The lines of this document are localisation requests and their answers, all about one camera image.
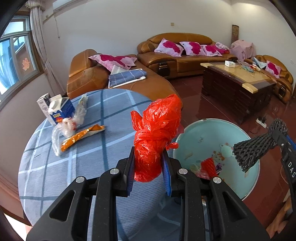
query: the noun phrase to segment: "wooden coffee table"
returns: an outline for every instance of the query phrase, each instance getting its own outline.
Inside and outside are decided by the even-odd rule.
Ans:
[[[231,110],[236,122],[268,105],[276,81],[264,70],[248,72],[239,64],[230,68],[224,63],[201,63],[203,74],[202,93],[211,95]]]

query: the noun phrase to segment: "white plastic bag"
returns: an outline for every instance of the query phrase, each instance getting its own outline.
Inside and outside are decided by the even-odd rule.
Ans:
[[[52,149],[56,156],[61,153],[60,136],[69,138],[75,134],[77,127],[83,124],[87,109],[87,95],[82,95],[78,102],[73,118],[64,118],[52,131]]]

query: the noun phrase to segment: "tissue box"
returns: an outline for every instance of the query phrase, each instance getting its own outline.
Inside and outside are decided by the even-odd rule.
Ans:
[[[37,104],[39,105],[40,109],[42,110],[43,114],[46,116],[46,118],[48,119],[49,123],[53,126],[56,125],[55,121],[52,119],[52,117],[50,116],[50,114],[48,113],[48,108],[49,108],[49,104],[50,104],[50,95],[49,93],[41,96],[38,100],[37,100]]]
[[[50,98],[48,113],[56,124],[62,122],[64,118],[74,116],[75,108],[69,97],[63,98],[61,95]]]
[[[235,63],[234,62],[232,62],[232,61],[225,61],[225,65],[227,66],[227,67],[231,67],[231,68],[235,68]]]

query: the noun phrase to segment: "round table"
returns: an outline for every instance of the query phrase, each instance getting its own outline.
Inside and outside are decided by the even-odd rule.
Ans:
[[[33,133],[25,148],[18,186],[24,212],[32,225],[77,176],[87,179],[99,177],[106,170],[116,167],[120,159],[129,156],[135,136],[130,112],[136,110],[142,115],[151,103],[147,97],[125,89],[105,89],[87,95],[87,113],[79,129],[98,123],[106,126],[105,131],[78,141],[57,157],[51,142],[53,127],[46,119]],[[79,99],[80,96],[72,100],[74,107]],[[128,198],[118,197],[118,238],[127,240],[155,215],[164,193],[160,175],[149,183],[134,182]]]

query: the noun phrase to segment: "leather sofa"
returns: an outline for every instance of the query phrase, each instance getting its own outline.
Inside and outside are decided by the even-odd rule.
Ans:
[[[138,60],[155,73],[158,73],[167,79],[202,74],[204,68],[200,65],[200,63],[237,60],[237,57],[231,54],[223,54],[222,57],[187,56],[186,52],[183,51],[181,57],[172,57],[164,53],[155,53],[154,50],[163,38],[176,44],[179,44],[182,41],[190,41],[198,42],[201,45],[214,45],[215,42],[213,42],[209,37],[200,34],[164,33],[151,37],[140,43],[137,47]]]
[[[95,50],[87,49],[73,58],[67,82],[67,95],[70,99],[89,91],[108,88],[108,75],[110,72],[96,61],[88,58],[95,54],[98,54]],[[142,68],[147,72],[146,79],[118,88],[138,92],[152,101],[165,98],[170,94],[178,94],[165,78],[157,75],[139,61],[136,61],[135,64],[136,66],[131,69]]]
[[[292,84],[294,80],[291,73],[287,70],[286,66],[275,57],[269,55],[256,55],[255,58],[264,63],[268,60],[281,68],[280,78],[277,79],[274,77],[276,80],[274,93],[280,98],[280,100],[287,103],[291,99],[293,93]],[[245,59],[244,61],[249,64],[253,63],[251,59]]]

